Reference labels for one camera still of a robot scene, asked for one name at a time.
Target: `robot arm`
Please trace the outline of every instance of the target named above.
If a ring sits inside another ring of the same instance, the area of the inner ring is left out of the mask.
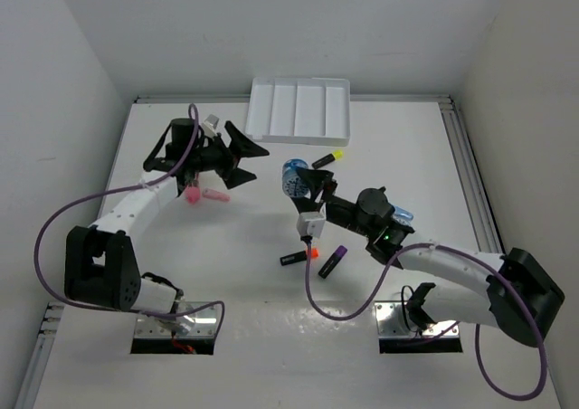
[[[298,232],[319,236],[325,221],[364,235],[366,250],[382,264],[414,243],[425,241],[410,224],[394,214],[394,206],[384,194],[385,188],[363,190],[355,203],[335,196],[337,182],[333,173],[297,168],[309,196],[292,198],[299,211]],[[408,300],[409,319],[425,329],[444,320],[479,323],[500,328],[516,341],[536,347],[536,339],[520,308],[504,286],[488,270],[463,257],[439,249],[411,250],[400,255],[393,266],[407,271],[422,271],[454,282],[458,287],[423,283]],[[543,338],[553,323],[565,295],[528,252],[514,248],[509,254],[469,252],[497,271],[517,290]]]
[[[256,176],[238,167],[242,157],[263,157],[269,152],[246,138],[231,122],[225,129],[232,141],[225,146],[214,133],[217,118],[211,116],[201,127],[194,147],[173,175],[166,175],[185,153],[194,130],[190,119],[173,119],[145,160],[142,188],[126,195],[108,214],[89,227],[76,226],[66,239],[64,293],[68,299],[120,311],[175,312],[183,292],[169,280],[145,273],[141,276],[133,244],[157,214],[193,183],[197,174],[215,171],[228,188]],[[164,157],[157,157],[171,130]],[[98,262],[104,255],[104,262]]]

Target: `white table surface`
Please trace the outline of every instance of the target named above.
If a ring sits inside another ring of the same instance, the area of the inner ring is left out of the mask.
[[[244,129],[247,103],[205,103]],[[134,183],[168,121],[186,104],[133,106],[110,187]],[[328,166],[337,195],[356,200],[366,187],[385,185],[388,198],[415,214],[426,237],[476,249],[476,241],[438,105],[433,102],[351,104],[352,138]],[[309,162],[333,148],[264,144],[271,155],[243,160],[257,181],[231,191],[228,204],[173,202],[136,245],[141,272],[167,277],[189,300],[224,300],[227,314],[215,355],[130,355],[135,317],[67,307],[59,326],[36,409],[81,407],[254,408],[543,408],[558,407],[551,381],[532,402],[496,395],[484,382],[473,350],[473,326],[460,327],[464,353],[380,355],[372,310],[346,323],[321,318],[303,288],[304,265],[281,267],[279,257],[302,248],[296,211],[280,190],[280,170],[292,157]],[[215,174],[201,186],[225,190]],[[120,196],[106,198],[103,211]],[[316,267],[348,248],[331,276],[312,281],[318,300],[351,311],[374,286],[382,266],[365,239],[328,225]],[[395,299],[402,284],[439,280],[392,269],[376,300]],[[483,356],[492,377],[524,393],[538,378],[534,349],[492,328],[483,329]]]

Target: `black marker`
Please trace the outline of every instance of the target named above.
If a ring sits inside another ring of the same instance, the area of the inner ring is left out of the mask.
[[[317,258],[319,256],[318,248],[312,248],[311,258]],[[308,253],[306,251],[300,251],[292,253],[291,255],[286,255],[280,258],[280,264],[282,266],[287,266],[288,264],[294,264],[296,262],[304,262],[308,259]]]
[[[322,278],[327,278],[327,276],[334,270],[337,264],[346,255],[347,249],[344,246],[338,246],[336,251],[327,259],[326,263],[319,270],[318,275]]]
[[[329,165],[330,163],[339,160],[344,155],[344,151],[341,149],[337,149],[333,153],[329,153],[327,156],[323,156],[320,160],[316,160],[314,163],[311,164],[311,167],[314,169],[320,169],[325,165]]]

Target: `white compartment tray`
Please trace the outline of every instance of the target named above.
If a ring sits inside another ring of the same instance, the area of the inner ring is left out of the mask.
[[[350,140],[350,82],[257,77],[245,134],[262,142],[345,147]]]

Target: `white wall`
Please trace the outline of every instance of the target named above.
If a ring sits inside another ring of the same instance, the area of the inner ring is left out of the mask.
[[[102,190],[128,106],[62,0],[0,0],[0,408],[12,407],[49,297],[33,272],[43,221]],[[62,289],[65,235],[99,203],[65,214],[42,250]]]
[[[547,342],[569,408],[579,407],[578,16],[578,0],[505,0],[462,101],[506,246],[529,249],[565,291]]]
[[[348,77],[356,92],[454,92],[499,2],[65,1],[131,97],[249,92],[256,75]]]

